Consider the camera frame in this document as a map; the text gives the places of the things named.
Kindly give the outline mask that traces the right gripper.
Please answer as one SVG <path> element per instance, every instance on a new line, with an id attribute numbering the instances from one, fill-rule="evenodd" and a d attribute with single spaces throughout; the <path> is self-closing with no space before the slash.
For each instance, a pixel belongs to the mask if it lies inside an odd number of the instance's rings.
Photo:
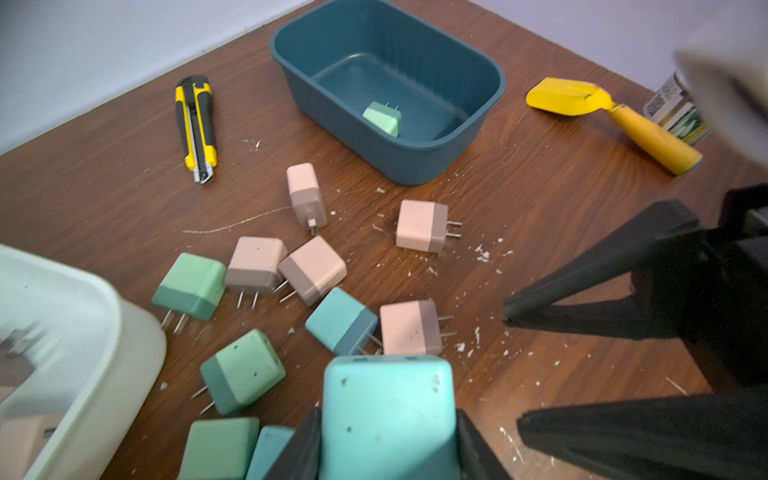
<path id="1" fill-rule="evenodd" d="M 509 328 L 681 338 L 715 391 L 530 411 L 523 443 L 610 479 L 767 476 L 767 186 L 726 193 L 702 234 L 660 201 L 508 297 Z"/>

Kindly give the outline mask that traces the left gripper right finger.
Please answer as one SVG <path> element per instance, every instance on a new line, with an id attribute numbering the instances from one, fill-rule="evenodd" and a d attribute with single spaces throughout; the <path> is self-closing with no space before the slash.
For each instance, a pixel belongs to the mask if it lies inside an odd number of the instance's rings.
<path id="1" fill-rule="evenodd" d="M 512 479 L 469 415 L 462 409 L 456 410 L 456 438 L 462 479 Z"/>

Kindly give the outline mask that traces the light teal plug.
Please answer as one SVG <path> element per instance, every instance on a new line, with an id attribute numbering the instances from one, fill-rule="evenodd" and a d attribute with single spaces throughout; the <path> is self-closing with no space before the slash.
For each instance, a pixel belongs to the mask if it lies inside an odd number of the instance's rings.
<path id="1" fill-rule="evenodd" d="M 459 479 L 450 363 L 340 356 L 324 372 L 322 479 Z"/>

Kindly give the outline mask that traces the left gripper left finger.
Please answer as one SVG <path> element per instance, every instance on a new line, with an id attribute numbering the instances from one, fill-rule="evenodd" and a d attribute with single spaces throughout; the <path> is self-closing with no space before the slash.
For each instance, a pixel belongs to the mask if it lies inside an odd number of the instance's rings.
<path id="1" fill-rule="evenodd" d="M 266 480 L 316 480 L 319 478 L 321 420 L 322 409 L 313 407 L 267 472 Z"/>

